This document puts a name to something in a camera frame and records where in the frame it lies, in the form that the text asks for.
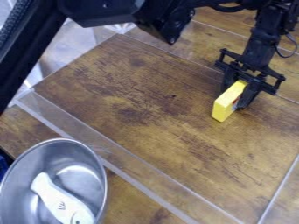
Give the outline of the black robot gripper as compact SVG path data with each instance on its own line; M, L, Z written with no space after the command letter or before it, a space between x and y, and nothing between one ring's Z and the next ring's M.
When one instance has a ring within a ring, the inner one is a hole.
M285 77L269 68L280 36L275 31L251 29L244 52L237 54L225 48L220 50L216 68L223 72L221 92L232 85L235 99L232 108L245 108L264 91L275 95Z

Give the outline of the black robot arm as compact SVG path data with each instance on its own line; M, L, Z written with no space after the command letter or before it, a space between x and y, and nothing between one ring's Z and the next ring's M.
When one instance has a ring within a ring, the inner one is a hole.
M299 0L16 0L0 28L0 114L68 19L84 28L132 23L173 44L201 7L224 13L256 12L244 52L236 54L223 49L214 66L224 74L223 89L237 80L247 82L237 102L240 109L260 92L275 95L285 77L268 64L280 53L280 38L295 30ZM224 57L233 61L227 63ZM268 84L268 76L277 83Z

